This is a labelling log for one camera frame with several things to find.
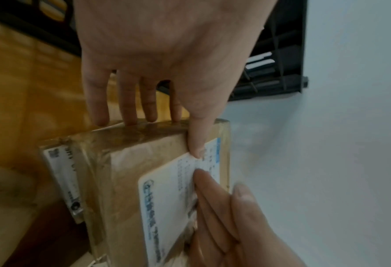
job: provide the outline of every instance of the qr code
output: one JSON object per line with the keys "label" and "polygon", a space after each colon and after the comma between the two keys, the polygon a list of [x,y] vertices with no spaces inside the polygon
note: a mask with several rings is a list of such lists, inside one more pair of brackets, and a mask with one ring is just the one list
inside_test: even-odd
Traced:
{"label": "qr code", "polygon": [[59,149],[49,150],[49,156],[50,158],[59,157]]}

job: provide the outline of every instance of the blue stripe on label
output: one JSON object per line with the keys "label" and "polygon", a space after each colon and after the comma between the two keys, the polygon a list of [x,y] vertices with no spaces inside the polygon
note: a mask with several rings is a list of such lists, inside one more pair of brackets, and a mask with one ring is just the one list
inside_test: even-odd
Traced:
{"label": "blue stripe on label", "polygon": [[216,146],[216,163],[219,163],[221,160],[221,138],[218,138],[218,144]]}

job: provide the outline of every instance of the wooden floor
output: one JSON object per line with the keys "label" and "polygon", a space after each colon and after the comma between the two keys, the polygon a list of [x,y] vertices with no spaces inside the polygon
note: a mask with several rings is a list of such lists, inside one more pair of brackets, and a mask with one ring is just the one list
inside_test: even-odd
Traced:
{"label": "wooden floor", "polygon": [[[0,25],[0,166],[14,167],[44,186],[52,179],[38,142],[95,128],[80,65],[80,58]],[[120,120],[114,75],[107,92],[111,120]],[[157,92],[157,103],[159,120],[170,119],[169,97]],[[137,113],[144,118],[139,100]]]}

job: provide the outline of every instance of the hand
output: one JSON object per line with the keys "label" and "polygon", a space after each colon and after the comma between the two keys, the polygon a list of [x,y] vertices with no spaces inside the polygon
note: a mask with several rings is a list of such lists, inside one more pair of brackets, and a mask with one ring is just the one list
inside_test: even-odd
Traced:
{"label": "hand", "polygon": [[191,267],[305,267],[275,235],[247,186],[232,195],[208,172],[196,170],[199,205],[191,248]]}
{"label": "hand", "polygon": [[117,70],[122,118],[136,124],[135,86],[146,119],[155,87],[171,80],[170,112],[190,113],[188,148],[199,157],[277,0],[75,0],[82,82],[90,117],[109,122],[106,87]]}

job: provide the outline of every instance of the white wall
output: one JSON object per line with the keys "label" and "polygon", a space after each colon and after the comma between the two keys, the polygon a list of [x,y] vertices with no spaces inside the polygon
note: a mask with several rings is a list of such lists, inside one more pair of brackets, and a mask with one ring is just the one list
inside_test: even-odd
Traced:
{"label": "white wall", "polygon": [[230,103],[232,179],[310,267],[391,267],[391,0],[309,0],[290,97]]}

